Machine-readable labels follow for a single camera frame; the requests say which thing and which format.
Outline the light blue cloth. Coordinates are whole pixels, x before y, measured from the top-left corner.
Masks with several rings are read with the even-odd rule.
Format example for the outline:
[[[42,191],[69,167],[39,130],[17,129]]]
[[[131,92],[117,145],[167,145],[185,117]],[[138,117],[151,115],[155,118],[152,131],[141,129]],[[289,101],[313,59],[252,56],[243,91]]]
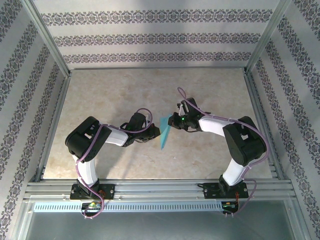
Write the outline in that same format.
[[[164,149],[166,142],[167,142],[167,139],[168,139],[168,136],[169,136],[169,133],[170,133],[171,126],[168,124],[168,122],[169,122],[169,118],[171,116],[172,115],[169,114],[166,117],[160,118],[159,130],[160,130],[160,149],[161,150]]]

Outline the right circuit board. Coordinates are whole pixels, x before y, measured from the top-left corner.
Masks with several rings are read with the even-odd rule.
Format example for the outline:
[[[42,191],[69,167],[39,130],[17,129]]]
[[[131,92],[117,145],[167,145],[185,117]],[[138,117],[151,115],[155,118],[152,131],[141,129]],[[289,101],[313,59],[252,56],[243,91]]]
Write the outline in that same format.
[[[239,202],[236,201],[223,201],[222,208],[226,211],[236,212],[239,209]]]

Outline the circuit board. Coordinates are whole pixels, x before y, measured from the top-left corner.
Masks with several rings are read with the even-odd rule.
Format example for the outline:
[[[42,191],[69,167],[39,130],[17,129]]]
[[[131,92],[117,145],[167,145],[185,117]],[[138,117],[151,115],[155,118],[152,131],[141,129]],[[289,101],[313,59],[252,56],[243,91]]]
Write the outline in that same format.
[[[236,212],[239,209],[239,202],[236,201],[223,201],[222,208],[226,211]]]
[[[85,210],[94,210],[94,211],[98,211],[100,210],[102,207],[102,203],[101,202],[85,202],[81,205],[81,209],[83,211]]]

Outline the left circuit board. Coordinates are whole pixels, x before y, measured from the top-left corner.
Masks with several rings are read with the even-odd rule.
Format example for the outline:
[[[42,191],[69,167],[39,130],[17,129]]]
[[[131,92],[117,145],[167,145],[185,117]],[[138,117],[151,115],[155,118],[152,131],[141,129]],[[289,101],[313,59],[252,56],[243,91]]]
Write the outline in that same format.
[[[81,209],[83,211],[85,210],[94,210],[94,211],[98,211],[100,210],[102,207],[102,203],[101,202],[85,202],[81,205]]]

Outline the aluminium back rail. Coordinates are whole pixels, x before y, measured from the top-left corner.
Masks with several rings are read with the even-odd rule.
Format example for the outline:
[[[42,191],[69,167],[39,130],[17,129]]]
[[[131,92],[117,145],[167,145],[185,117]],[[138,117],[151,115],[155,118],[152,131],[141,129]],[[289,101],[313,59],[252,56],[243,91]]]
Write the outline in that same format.
[[[142,69],[241,69],[246,70],[245,67],[235,67],[235,66],[144,66],[144,67],[78,67],[71,69],[70,72],[74,71],[89,71],[89,70],[142,70]]]

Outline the aluminium mounting rail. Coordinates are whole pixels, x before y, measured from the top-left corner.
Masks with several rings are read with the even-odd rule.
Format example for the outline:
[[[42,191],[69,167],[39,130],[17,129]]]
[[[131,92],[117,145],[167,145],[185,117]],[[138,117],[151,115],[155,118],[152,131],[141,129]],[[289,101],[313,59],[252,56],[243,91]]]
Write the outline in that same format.
[[[102,180],[101,184],[115,185],[112,202],[192,202],[206,201],[203,189],[198,184],[203,184],[203,179],[184,180]],[[252,201],[268,200],[295,200],[296,192],[290,180],[257,179],[244,181],[247,186],[248,198],[240,199]],[[27,184],[22,200],[24,202],[62,202],[70,201],[72,179],[52,179]],[[222,199],[232,201],[235,198]]]

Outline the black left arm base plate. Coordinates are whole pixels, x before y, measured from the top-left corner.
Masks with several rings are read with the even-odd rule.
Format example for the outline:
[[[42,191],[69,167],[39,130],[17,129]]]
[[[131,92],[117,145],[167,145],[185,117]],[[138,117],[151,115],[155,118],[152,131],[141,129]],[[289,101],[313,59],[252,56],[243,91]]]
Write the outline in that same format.
[[[97,183],[91,187],[104,200],[113,200],[115,194],[114,184]],[[71,200],[99,200],[100,198],[80,183],[73,184],[70,192]]]

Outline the aluminium side rail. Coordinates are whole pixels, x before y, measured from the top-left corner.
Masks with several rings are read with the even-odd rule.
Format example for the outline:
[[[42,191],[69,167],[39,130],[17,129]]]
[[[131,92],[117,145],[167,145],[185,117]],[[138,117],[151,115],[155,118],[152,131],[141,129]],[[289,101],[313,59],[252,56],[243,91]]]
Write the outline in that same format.
[[[34,175],[33,182],[36,182],[36,183],[40,182],[43,178],[43,174],[44,174],[47,162],[48,162],[48,158],[50,155],[50,151],[52,148],[54,137],[55,137],[55,134],[57,131],[59,119],[60,119],[61,112],[63,109],[64,101],[65,101],[65,98],[67,95],[67,91],[68,91],[71,77],[72,77],[72,73],[70,73],[65,78],[63,85],[61,86],[61,89],[59,91],[58,99],[55,104],[54,115],[52,116],[50,128],[49,128],[49,131],[47,134],[47,138],[45,140],[45,145],[42,149],[41,158],[40,158],[36,173]]]
[[[281,165],[279,163],[277,152],[274,148],[273,142],[272,142],[272,136],[268,128],[268,121],[265,118],[265,112],[263,105],[261,103],[261,99],[259,97],[258,91],[255,89],[255,83],[250,76],[249,73],[246,73],[246,71],[243,71],[243,77],[245,80],[245,84],[248,90],[248,94],[251,100],[251,104],[253,107],[253,111],[256,117],[257,126],[259,127],[260,131],[264,134],[266,137],[269,146],[269,157],[268,162],[269,164],[274,167],[274,169],[271,170],[272,177],[276,178],[278,180],[286,180],[287,177],[284,175]]]

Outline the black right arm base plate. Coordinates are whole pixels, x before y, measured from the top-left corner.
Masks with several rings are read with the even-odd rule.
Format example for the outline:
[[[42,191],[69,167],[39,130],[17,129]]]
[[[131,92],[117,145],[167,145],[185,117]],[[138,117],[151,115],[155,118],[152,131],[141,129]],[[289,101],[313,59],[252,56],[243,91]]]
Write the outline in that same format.
[[[228,191],[222,191],[217,182],[199,183],[197,186],[202,188],[205,199],[235,199],[236,193],[240,199],[249,197],[247,185],[244,182],[232,186]]]

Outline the aluminium frame post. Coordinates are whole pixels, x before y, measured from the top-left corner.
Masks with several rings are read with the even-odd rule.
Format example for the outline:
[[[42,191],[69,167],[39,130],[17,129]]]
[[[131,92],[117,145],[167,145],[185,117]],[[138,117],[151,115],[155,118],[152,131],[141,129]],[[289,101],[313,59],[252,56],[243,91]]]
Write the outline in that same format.
[[[57,63],[59,69],[62,71],[64,77],[70,75],[70,69],[63,58],[54,38],[52,37],[48,27],[46,26],[40,12],[38,11],[33,0],[20,0],[26,12],[28,13],[30,19],[33,21],[35,27],[37,28],[43,42],[47,45],[50,53],[52,54],[55,62]]]
[[[264,29],[255,49],[253,50],[246,67],[244,68],[244,72],[248,75],[249,72],[253,69],[256,62],[258,61],[259,57],[261,56],[262,52],[265,49],[265,46],[269,42],[273,32],[277,28],[280,20],[282,19],[283,15],[285,14],[288,6],[292,0],[279,0],[275,10],[273,11],[270,20]]]

